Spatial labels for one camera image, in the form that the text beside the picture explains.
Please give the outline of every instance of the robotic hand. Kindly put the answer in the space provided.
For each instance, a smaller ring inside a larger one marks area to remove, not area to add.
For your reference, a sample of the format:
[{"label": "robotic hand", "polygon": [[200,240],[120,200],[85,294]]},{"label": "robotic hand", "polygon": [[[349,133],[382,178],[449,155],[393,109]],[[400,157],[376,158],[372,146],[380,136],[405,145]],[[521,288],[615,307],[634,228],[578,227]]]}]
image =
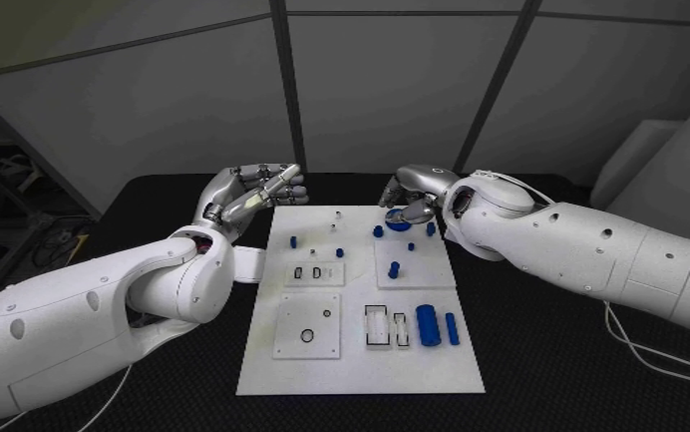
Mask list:
[{"label": "robotic hand", "polygon": [[[526,190],[549,205],[542,208]],[[514,178],[409,165],[398,169],[379,205],[406,194],[409,207],[386,221],[425,222],[441,208],[445,238],[474,255],[503,260],[557,286],[635,307],[690,327],[690,240],[632,220],[555,203]]]},{"label": "robotic hand", "polygon": [[[298,165],[223,169],[167,239],[0,292],[0,418],[71,396],[213,320],[236,276],[264,269],[261,251],[230,244],[258,210],[308,202],[302,181]],[[161,320],[133,327],[125,302]]]}]

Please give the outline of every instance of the black tablecloth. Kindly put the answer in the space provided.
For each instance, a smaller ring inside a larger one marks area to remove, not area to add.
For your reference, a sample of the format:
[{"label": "black tablecloth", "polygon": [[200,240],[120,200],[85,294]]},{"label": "black tablecloth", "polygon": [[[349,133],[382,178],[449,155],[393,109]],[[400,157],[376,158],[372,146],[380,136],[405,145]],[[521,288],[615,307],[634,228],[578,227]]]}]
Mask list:
[{"label": "black tablecloth", "polygon": [[[150,176],[125,186],[79,260],[164,238],[193,215],[212,175]],[[586,202],[560,177],[523,176],[557,201]],[[387,175],[308,175],[313,205],[373,205]],[[239,244],[265,247],[272,211]],[[647,369],[608,335],[599,301],[506,261],[447,245],[485,394],[236,397],[258,286],[236,284],[217,319],[134,365],[92,430],[680,430],[690,383]],[[690,356],[690,331],[618,307],[634,339]],[[32,411],[17,430],[78,430],[122,373]]]}]

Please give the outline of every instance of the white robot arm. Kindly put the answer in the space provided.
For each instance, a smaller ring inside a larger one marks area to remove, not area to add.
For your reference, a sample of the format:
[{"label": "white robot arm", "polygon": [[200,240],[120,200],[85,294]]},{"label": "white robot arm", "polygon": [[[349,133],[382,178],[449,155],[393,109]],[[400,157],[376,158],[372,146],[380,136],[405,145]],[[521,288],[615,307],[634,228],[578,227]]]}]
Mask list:
[{"label": "white robot arm", "polygon": [[[225,169],[193,225],[158,242],[43,274],[0,292],[0,418],[71,396],[217,316],[248,264],[230,246],[255,212],[301,205],[298,165]],[[161,317],[135,328],[130,307]]]},{"label": "white robot arm", "polygon": [[442,168],[405,166],[379,205],[390,208],[402,194],[411,204],[386,220],[428,221],[439,207],[445,238],[474,255],[506,258],[573,292],[690,327],[690,240],[568,203],[547,200],[540,209],[530,187],[511,180],[483,171],[461,179]]}]

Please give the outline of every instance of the peg board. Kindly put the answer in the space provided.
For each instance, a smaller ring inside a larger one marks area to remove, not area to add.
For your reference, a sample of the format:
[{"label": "peg board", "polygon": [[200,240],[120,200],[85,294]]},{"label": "peg board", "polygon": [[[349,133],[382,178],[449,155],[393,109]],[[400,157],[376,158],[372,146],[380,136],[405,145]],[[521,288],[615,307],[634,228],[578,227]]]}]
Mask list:
[{"label": "peg board", "polygon": [[[385,211],[376,206],[277,208],[238,395],[484,392],[454,280],[445,281],[444,287],[434,283],[426,286],[435,288],[382,289],[377,286],[376,241],[405,244],[405,252],[428,257],[428,267],[436,271],[442,268],[444,277],[452,278],[442,238],[438,232],[426,236],[423,224],[402,232],[383,226],[383,237],[373,237],[372,230],[383,224]],[[295,249],[291,236],[298,238]],[[413,251],[406,251],[409,242],[415,244]],[[338,247],[344,250],[341,258],[336,253]],[[344,285],[287,286],[287,266],[297,262],[341,262]],[[415,287],[423,287],[418,279]],[[340,295],[340,358],[274,359],[281,299],[294,292]],[[421,304],[435,308],[441,330],[441,344],[435,347],[419,343],[415,308]],[[367,305],[386,306],[392,342],[393,314],[405,314],[409,348],[396,345],[387,350],[366,348],[363,310]],[[455,315],[457,346],[448,341],[447,312]]]}]

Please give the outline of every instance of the round hole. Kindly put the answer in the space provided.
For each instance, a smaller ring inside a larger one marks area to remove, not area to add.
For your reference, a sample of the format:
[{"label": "round hole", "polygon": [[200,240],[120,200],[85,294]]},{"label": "round hole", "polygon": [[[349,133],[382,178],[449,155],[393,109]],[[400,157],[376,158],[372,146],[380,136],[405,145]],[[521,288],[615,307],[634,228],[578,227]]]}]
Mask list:
[{"label": "round hole", "polygon": [[305,329],[302,334],[300,334],[300,339],[302,342],[311,342],[314,340],[314,331],[311,329]]}]

